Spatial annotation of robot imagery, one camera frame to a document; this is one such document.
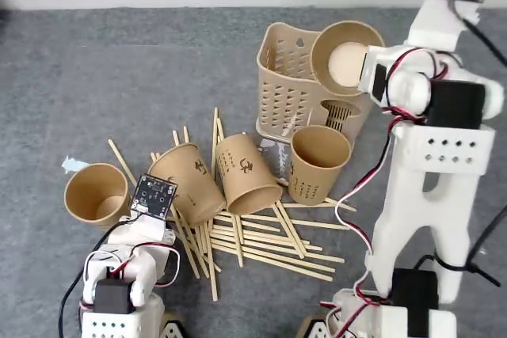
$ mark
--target black cable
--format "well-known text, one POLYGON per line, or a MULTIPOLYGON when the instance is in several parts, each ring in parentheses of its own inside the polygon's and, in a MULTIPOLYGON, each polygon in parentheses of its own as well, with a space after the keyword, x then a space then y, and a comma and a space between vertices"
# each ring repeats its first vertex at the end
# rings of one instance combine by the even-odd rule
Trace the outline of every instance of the black cable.
POLYGON ((498 59, 498 61, 500 61, 503 64, 503 66, 507 66, 507 59, 493 44, 493 42, 490 39, 488 39, 487 36, 479 28, 470 23, 467 19, 462 20, 463 23, 467 26, 467 28, 470 29, 470 31, 474 33, 478 37, 478 39, 481 40, 484 43, 484 45, 488 47, 488 49, 490 49, 491 53, 493 53, 493 55, 498 59))
POLYGON ((500 50, 498 50, 495 44, 493 44, 493 42, 488 39, 488 37, 479 28, 477 28, 473 23, 459 14, 458 10, 456 9, 454 0, 447 0, 447 2, 448 8, 451 10, 451 12, 454 13, 455 16, 467 26, 470 32, 474 33, 478 39, 481 40, 488 49, 490 49, 491 53, 493 53, 493 55, 498 59, 498 61, 503 64, 503 66, 507 66, 507 59, 500 52, 500 50))
POLYGON ((417 261, 414 265, 414 269, 419 269, 427 260, 435 260, 433 255, 424 255, 421 259, 417 261))
POLYGON ((434 255, 424 255, 414 265, 414 269, 419 269, 427 260, 436 260, 440 266, 448 269, 449 271, 477 273, 496 287, 501 287, 501 283, 498 280, 496 280, 492 275, 484 272, 477 264, 473 263, 472 261, 477 255, 478 251, 481 249, 481 246, 496 230, 498 225, 500 225, 501 221, 503 221, 505 217, 507 217, 507 205, 505 205, 500 210, 500 212, 493 218, 490 224, 483 230, 477 241, 475 241, 471 250, 468 252, 467 260, 465 261, 464 266, 457 267, 455 265, 447 264, 435 253, 434 255))
MULTIPOLYGON (((99 239, 99 241, 97 242, 97 244, 92 248, 92 251, 97 251, 99 249, 99 247, 102 245, 102 243, 104 243, 104 241, 108 238, 108 236, 115 229, 117 229, 120 226, 127 225, 128 223, 135 222, 140 216, 141 216, 141 214, 139 213, 139 215, 136 218, 134 218, 134 219, 129 219, 129 220, 126 220, 126 221, 121 221, 121 222, 118 222, 116 225, 113 225, 109 230, 106 231, 106 233, 104 235, 102 235, 102 237, 99 239)), ((67 289, 67 291, 63 295, 62 301, 60 303, 60 309, 59 309, 59 313, 58 313, 58 336, 59 336, 59 338, 63 338, 63 311, 65 309, 65 304, 67 303, 67 299, 71 295, 71 293, 74 290, 74 288, 76 288, 76 285, 78 285, 79 280, 81 279, 83 271, 84 271, 84 268, 81 268, 81 270, 79 271, 79 273, 76 275, 75 279, 72 281, 71 286, 67 289)))
POLYGON ((438 55, 446 55, 447 57, 451 57, 451 58, 452 58, 452 60, 453 60, 455 63, 457 63, 457 64, 458 64, 458 66, 459 66, 459 67, 463 67, 463 64, 461 63, 461 61, 459 61, 459 60, 458 60, 458 58, 457 58, 455 55, 453 55, 451 52, 449 52, 449 51, 436 51, 436 53, 437 53, 438 55))
POLYGON ((352 335, 354 336, 354 338, 357 338, 357 335, 356 335, 356 334, 354 334, 354 333, 352 332, 352 330, 347 329, 347 332, 349 332, 349 334, 352 334, 352 335))

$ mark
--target printed logo on cup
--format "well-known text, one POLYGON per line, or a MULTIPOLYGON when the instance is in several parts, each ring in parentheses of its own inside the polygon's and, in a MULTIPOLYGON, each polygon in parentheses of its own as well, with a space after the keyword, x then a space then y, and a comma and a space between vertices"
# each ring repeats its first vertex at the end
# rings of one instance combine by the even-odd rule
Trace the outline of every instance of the printed logo on cup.
POLYGON ((202 162, 200 159, 199 159, 199 160, 197 160, 197 161, 194 163, 194 165, 195 165, 196 169, 197 169, 199 172, 201 172, 201 173, 203 173, 203 174, 208 173, 208 171, 206 170, 206 167, 204 166, 203 162, 202 162))
POLYGON ((241 166, 241 169, 245 174, 254 170, 254 164, 246 160, 246 158, 242 158, 241 161, 239 162, 239 165, 241 166))

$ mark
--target pile of chopsticks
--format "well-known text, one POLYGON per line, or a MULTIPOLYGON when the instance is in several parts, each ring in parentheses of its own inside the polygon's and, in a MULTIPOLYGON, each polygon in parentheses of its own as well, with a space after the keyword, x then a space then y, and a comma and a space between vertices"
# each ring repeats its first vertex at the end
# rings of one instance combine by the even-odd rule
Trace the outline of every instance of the pile of chopsticks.
MULTIPOLYGON (((189 130, 183 127, 185 142, 190 142, 189 130)), ((219 110, 215 108, 213 113, 212 126, 212 164, 211 172, 215 178, 216 161, 215 149, 224 138, 222 120, 219 118, 219 110)), ((180 144, 177 131, 173 130, 175 146, 180 144)), ((124 168, 131 182, 136 186, 132 171, 122 158, 115 143, 110 139, 109 145, 124 168)), ((151 153, 151 160, 156 161, 159 153, 151 153)), ((277 179, 278 183, 287 186, 285 179, 277 179)), ((312 207, 334 207, 336 201, 327 198, 324 203, 312 207)), ((213 259, 213 250, 230 253, 238 258, 240 268, 244 266, 244 258, 271 264, 289 271, 298 272, 316 279, 333 281, 329 274, 335 273, 335 269, 324 264, 316 264, 305 259, 320 260, 322 262, 344 263, 345 260, 337 256, 324 255, 320 252, 323 248, 312 245, 309 241, 303 240, 295 229, 295 225, 313 226, 317 228, 347 230, 348 228, 339 224, 324 223, 293 219, 287 212, 287 208, 308 207, 299 203, 282 203, 277 201, 271 208, 273 216, 260 215, 232 215, 227 210, 221 211, 212 220, 199 226, 191 228, 185 221, 183 215, 173 205, 171 207, 172 217, 169 218, 176 226, 176 235, 183 244, 186 256, 193 270, 196 279, 200 279, 200 270, 207 279, 211 280, 213 301, 218 301, 218 290, 216 272, 222 269, 213 259)), ((353 207, 341 205, 341 207, 355 211, 353 207)))

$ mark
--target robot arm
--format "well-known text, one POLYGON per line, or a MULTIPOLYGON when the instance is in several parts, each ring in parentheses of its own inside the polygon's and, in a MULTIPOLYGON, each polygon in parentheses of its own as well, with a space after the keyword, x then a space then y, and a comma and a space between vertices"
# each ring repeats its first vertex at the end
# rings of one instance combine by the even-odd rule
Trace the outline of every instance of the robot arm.
POLYGON ((131 205, 134 222, 118 226, 107 243, 88 256, 81 303, 83 337, 160 337, 164 305, 153 289, 170 285, 179 272, 179 254, 172 248, 175 234, 166 227, 175 192, 175 184, 141 176, 131 205), (159 284, 171 252, 177 255, 176 273, 172 281, 159 284))

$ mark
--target upright paper cup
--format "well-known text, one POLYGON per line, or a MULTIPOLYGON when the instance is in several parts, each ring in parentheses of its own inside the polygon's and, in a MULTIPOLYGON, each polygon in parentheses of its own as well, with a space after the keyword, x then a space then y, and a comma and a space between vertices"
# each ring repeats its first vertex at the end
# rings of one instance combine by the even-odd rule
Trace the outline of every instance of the upright paper cup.
POLYGON ((213 218, 226 205, 195 144, 189 142, 168 150, 148 173, 177 184, 174 204, 191 226, 213 218))
POLYGON ((107 230, 130 215, 127 178, 110 164, 89 165, 69 180, 64 202, 77 220, 107 230))
POLYGON ((349 140, 333 128, 308 126, 298 130, 291 141, 290 196, 308 206, 323 202, 351 152, 349 140))
POLYGON ((216 147, 229 212, 251 214, 270 207, 282 196, 282 189, 248 135, 232 135, 216 147))

